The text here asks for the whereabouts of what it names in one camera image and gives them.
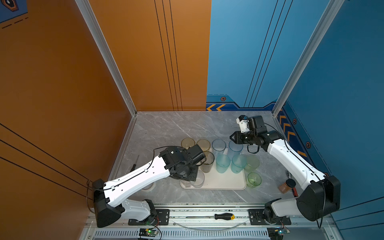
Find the yellow ribbed glass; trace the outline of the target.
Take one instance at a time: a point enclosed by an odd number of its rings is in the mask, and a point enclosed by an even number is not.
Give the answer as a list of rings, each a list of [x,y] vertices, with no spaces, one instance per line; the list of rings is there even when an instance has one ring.
[[[184,149],[189,149],[191,147],[193,147],[194,145],[196,144],[195,140],[192,139],[192,138],[184,138],[182,141],[181,141],[181,147],[184,148]]]

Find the clear glass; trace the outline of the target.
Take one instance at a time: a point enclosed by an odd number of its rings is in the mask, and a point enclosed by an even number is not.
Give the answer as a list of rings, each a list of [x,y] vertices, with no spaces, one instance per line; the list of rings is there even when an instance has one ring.
[[[194,188],[201,188],[204,182],[205,182],[205,174],[201,170],[198,170],[196,179],[194,181],[190,181],[191,185]]]
[[[181,184],[181,187],[185,189],[188,189],[192,186],[190,181],[185,181],[185,180],[181,180],[180,184]]]

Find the grey smoked glass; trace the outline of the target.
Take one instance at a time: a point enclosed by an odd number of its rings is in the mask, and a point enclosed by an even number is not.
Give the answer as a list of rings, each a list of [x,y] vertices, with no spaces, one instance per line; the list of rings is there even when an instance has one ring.
[[[204,173],[209,173],[213,167],[215,156],[209,151],[205,151],[204,154],[205,159],[203,160],[203,164],[201,165],[201,171]]]

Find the pale green glass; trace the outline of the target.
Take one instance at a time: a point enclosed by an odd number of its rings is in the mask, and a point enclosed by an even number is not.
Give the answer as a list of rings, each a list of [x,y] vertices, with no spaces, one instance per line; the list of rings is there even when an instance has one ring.
[[[246,160],[244,170],[248,173],[254,172],[260,166],[260,159],[256,155],[246,155]]]

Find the blue tall glass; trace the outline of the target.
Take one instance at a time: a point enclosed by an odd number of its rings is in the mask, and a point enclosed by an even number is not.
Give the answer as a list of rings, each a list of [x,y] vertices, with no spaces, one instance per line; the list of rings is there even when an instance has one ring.
[[[234,141],[230,141],[228,145],[228,157],[232,160],[233,157],[239,155],[243,150],[243,145],[236,144]]]

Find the yellow tall glass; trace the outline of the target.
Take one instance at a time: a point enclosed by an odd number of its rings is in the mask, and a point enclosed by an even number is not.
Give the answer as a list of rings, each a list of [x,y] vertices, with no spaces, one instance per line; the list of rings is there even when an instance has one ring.
[[[203,152],[209,151],[211,148],[211,143],[206,139],[198,140],[197,145],[201,148]]]

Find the teal glass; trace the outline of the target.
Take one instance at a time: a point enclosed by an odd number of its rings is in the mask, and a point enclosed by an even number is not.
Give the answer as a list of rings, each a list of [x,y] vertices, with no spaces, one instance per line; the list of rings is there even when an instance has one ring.
[[[232,158],[231,171],[235,174],[240,173],[247,165],[247,158],[244,155],[236,155]]]
[[[216,170],[218,173],[223,174],[227,171],[231,164],[231,160],[227,155],[219,155],[216,160]]]

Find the light blue glass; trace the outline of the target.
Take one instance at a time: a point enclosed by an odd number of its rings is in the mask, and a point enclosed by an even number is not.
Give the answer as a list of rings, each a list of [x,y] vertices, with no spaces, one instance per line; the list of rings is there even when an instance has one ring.
[[[224,140],[215,139],[212,142],[212,149],[213,149],[213,154],[215,158],[219,157],[220,155],[223,155],[226,150],[226,147],[227,147],[227,144]]]

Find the green short glass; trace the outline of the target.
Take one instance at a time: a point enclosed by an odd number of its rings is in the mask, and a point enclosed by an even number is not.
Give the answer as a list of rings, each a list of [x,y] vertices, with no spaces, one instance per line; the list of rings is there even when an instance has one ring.
[[[258,173],[251,172],[247,175],[247,186],[249,188],[256,188],[262,183],[262,178]]]

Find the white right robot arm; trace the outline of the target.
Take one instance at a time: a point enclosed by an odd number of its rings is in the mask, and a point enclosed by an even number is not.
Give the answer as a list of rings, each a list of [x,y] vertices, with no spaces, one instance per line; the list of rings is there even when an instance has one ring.
[[[263,217],[274,225],[283,217],[302,216],[321,227],[325,216],[340,209],[341,183],[327,176],[303,159],[276,129],[269,131],[262,116],[241,115],[236,119],[239,131],[230,136],[237,145],[256,145],[275,157],[294,177],[303,190],[297,198],[276,199],[265,204]]]

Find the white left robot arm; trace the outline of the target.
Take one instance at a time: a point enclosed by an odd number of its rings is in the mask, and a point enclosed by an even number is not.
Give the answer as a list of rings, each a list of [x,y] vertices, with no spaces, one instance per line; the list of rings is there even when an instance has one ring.
[[[204,151],[195,145],[188,149],[166,146],[144,166],[123,177],[108,182],[102,179],[92,183],[93,202],[98,228],[105,228],[120,219],[136,220],[150,225],[157,218],[157,211],[149,199],[129,200],[129,197],[161,179],[195,181],[199,163],[205,159]]]

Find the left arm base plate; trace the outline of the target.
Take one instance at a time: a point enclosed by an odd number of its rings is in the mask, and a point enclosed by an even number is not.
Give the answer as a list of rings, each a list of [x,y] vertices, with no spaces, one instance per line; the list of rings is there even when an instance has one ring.
[[[169,209],[156,209],[156,214],[150,214],[149,217],[143,221],[138,221],[134,219],[129,219],[129,226],[167,226],[170,219],[170,210]]]

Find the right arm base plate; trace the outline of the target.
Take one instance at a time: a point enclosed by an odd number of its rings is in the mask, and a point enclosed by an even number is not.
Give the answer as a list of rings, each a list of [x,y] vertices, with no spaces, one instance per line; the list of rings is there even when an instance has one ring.
[[[249,219],[251,225],[291,225],[291,219],[288,216],[277,217],[267,209],[249,209]]]

